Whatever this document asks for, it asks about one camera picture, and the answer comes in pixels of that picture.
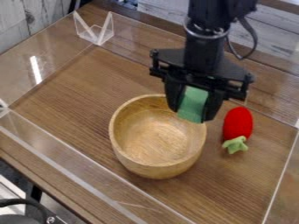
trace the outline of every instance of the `toy strawberry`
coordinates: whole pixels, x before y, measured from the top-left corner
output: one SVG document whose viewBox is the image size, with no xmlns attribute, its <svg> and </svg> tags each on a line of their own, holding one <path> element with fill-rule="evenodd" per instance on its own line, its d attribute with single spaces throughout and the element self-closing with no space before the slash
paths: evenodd
<svg viewBox="0 0 299 224">
<path fill-rule="evenodd" d="M 233 108 L 224 118 L 223 137 L 225 142 L 221 147 L 228 148 L 228 154 L 247 151 L 244 142 L 252 134 L 253 120 L 247 108 Z"/>
</svg>

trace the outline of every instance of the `wooden table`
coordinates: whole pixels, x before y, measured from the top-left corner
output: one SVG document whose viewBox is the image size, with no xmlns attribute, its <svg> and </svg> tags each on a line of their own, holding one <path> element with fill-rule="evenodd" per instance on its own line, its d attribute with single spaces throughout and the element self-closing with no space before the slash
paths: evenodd
<svg viewBox="0 0 299 224">
<path fill-rule="evenodd" d="M 113 7 L 95 1 L 79 13 L 91 25 L 101 24 L 103 9 Z M 113 14 L 116 36 L 97 47 L 76 37 L 72 17 L 65 17 L 0 57 L 0 96 L 11 104 L 0 118 L 1 159 L 91 223 L 261 223 L 267 210 L 268 223 L 291 223 L 299 208 L 299 195 L 289 194 L 299 180 L 296 146 L 268 209 L 297 132 L 299 80 L 287 66 L 241 62 L 256 75 L 247 98 L 256 124 L 248 153 L 228 156 L 220 148 L 223 118 L 240 103 L 228 101 L 207 123 L 200 160 L 181 176 L 139 178 L 117 162 L 109 118 L 132 97 L 164 91 L 148 75 L 149 49 L 183 46 L 183 37 L 171 33 L 180 32 L 175 26 L 140 13 L 133 16 L 169 32 Z M 49 77 L 36 87 L 32 56 L 43 65 L 41 77 Z"/>
</svg>

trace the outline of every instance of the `green block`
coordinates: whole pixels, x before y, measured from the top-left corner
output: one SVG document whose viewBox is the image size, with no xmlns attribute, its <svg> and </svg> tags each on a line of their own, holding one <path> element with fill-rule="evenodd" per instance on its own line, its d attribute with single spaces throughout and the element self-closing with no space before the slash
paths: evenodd
<svg viewBox="0 0 299 224">
<path fill-rule="evenodd" d="M 177 116 L 192 123 L 201 123 L 201 112 L 208 92 L 196 87 L 187 87 L 181 97 L 181 104 L 177 110 Z"/>
</svg>

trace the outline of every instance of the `wooden bowl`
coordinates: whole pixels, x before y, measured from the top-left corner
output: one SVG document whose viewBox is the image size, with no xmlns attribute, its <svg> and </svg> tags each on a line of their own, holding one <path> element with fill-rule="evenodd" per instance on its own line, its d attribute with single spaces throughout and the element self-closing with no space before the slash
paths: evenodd
<svg viewBox="0 0 299 224">
<path fill-rule="evenodd" d="M 180 119 L 163 94 L 149 94 L 120 106 L 108 134 L 123 166 L 141 177 L 168 179 L 196 162 L 207 127 Z"/>
</svg>

